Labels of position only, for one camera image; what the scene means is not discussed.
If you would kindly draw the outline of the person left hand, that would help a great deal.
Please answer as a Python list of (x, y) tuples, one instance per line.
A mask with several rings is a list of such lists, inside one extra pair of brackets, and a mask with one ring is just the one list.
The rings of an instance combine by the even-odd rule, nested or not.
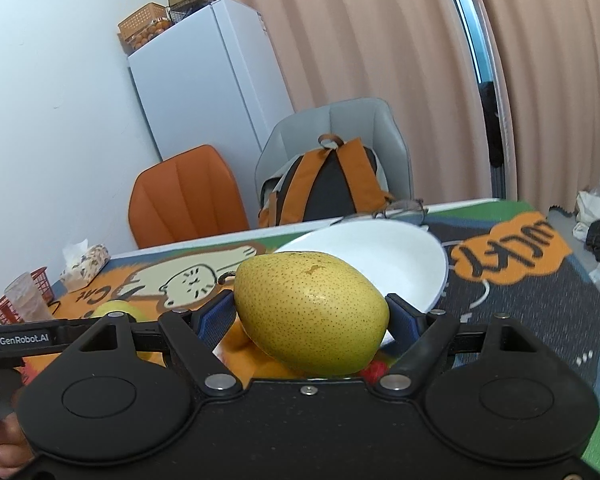
[(10, 413), (0, 420), (0, 478), (7, 479), (34, 459), (17, 415)]

